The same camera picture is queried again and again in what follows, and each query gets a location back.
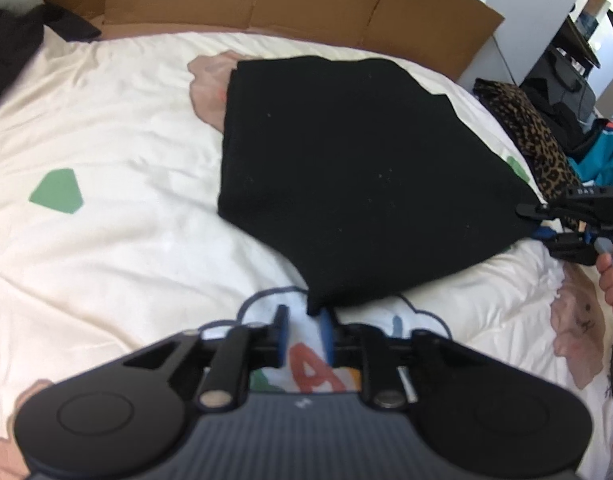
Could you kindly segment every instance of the metal screw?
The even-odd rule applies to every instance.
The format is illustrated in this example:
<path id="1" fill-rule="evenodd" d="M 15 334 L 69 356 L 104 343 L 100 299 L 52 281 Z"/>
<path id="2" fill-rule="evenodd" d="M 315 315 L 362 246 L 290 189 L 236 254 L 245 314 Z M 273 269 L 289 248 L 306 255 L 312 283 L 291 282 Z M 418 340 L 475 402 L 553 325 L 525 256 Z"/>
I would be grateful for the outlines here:
<path id="1" fill-rule="evenodd" d="M 394 410 L 406 404 L 406 397 L 397 390 L 384 390 L 373 398 L 373 402 L 380 408 Z"/>
<path id="2" fill-rule="evenodd" d="M 200 395 L 200 403 L 207 408 L 224 408 L 233 400 L 233 396 L 224 390 L 209 390 Z"/>

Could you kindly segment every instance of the cardboard box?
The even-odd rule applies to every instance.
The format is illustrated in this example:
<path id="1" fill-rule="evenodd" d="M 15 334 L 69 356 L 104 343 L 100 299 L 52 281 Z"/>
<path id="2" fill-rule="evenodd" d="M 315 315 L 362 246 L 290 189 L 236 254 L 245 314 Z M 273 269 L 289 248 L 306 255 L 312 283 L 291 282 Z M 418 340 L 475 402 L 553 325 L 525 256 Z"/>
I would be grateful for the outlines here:
<path id="1" fill-rule="evenodd" d="M 152 32 L 198 25 L 264 32 L 403 57 L 453 80 L 503 17 L 479 0 L 48 0 L 104 27 Z"/>

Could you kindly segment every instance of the black cloth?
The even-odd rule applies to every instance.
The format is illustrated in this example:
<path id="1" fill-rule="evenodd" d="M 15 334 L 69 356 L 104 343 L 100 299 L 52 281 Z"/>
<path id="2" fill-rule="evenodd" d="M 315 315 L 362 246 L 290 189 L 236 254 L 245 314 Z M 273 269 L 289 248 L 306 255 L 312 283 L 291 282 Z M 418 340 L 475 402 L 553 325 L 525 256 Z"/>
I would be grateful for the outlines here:
<path id="1" fill-rule="evenodd" d="M 44 41 L 44 25 L 66 41 L 90 41 L 101 33 L 85 19 L 53 4 L 23 16 L 0 9 L 0 98 Z"/>
<path id="2" fill-rule="evenodd" d="M 65 41 L 93 41 L 102 34 L 84 18 L 48 2 L 44 5 L 44 24 Z"/>
<path id="3" fill-rule="evenodd" d="M 0 97 L 20 75 L 43 40 L 42 6 L 23 16 L 0 9 Z"/>
<path id="4" fill-rule="evenodd" d="M 533 191 L 395 63 L 251 60 L 232 73 L 219 215 L 286 256 L 309 314 L 384 298 L 530 236 Z"/>
<path id="5" fill-rule="evenodd" d="M 592 128 L 585 132 L 577 120 L 577 114 L 566 104 L 550 104 L 547 85 L 546 79 L 531 78 L 522 84 L 522 89 L 542 116 L 562 151 L 580 162 L 602 133 L 606 121 L 595 121 Z"/>

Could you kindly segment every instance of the green shape print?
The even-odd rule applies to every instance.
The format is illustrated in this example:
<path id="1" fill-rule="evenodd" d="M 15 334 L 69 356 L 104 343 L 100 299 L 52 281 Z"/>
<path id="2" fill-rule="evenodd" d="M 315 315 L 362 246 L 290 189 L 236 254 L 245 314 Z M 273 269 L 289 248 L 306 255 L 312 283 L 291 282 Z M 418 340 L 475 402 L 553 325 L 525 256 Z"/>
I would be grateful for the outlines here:
<path id="1" fill-rule="evenodd" d="M 29 202 L 60 211 L 75 213 L 84 201 L 71 168 L 49 171 L 30 194 Z"/>
<path id="2" fill-rule="evenodd" d="M 515 174 L 518 177 L 520 177 L 527 184 L 530 184 L 531 177 L 528 175 L 528 173 L 526 173 L 526 171 L 524 171 L 524 168 L 522 168 L 522 165 L 514 156 L 509 155 L 507 157 L 507 164 L 513 169 L 513 171 L 515 171 Z"/>
<path id="3" fill-rule="evenodd" d="M 262 370 L 255 370 L 251 374 L 249 389 L 251 392 L 284 393 L 282 388 L 273 386 L 273 384 L 269 383 L 269 380 L 266 378 L 266 375 L 264 375 Z"/>

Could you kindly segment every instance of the black bag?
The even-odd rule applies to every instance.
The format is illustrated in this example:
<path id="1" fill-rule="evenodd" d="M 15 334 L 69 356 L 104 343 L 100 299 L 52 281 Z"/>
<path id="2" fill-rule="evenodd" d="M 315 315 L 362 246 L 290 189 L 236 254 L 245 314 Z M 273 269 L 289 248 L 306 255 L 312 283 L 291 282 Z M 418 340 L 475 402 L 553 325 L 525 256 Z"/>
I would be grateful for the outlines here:
<path id="1" fill-rule="evenodd" d="M 551 105 L 563 103 L 578 120 L 587 122 L 595 107 L 595 93 L 584 76 L 555 47 L 546 49 L 526 77 L 527 80 L 536 78 L 546 79 Z"/>
<path id="2" fill-rule="evenodd" d="M 579 163 L 593 147 L 607 121 L 596 119 L 589 130 L 584 130 L 575 112 L 566 104 L 562 102 L 550 104 L 547 85 L 546 79 L 527 79 L 522 83 L 522 89 L 541 115 L 562 151 Z"/>

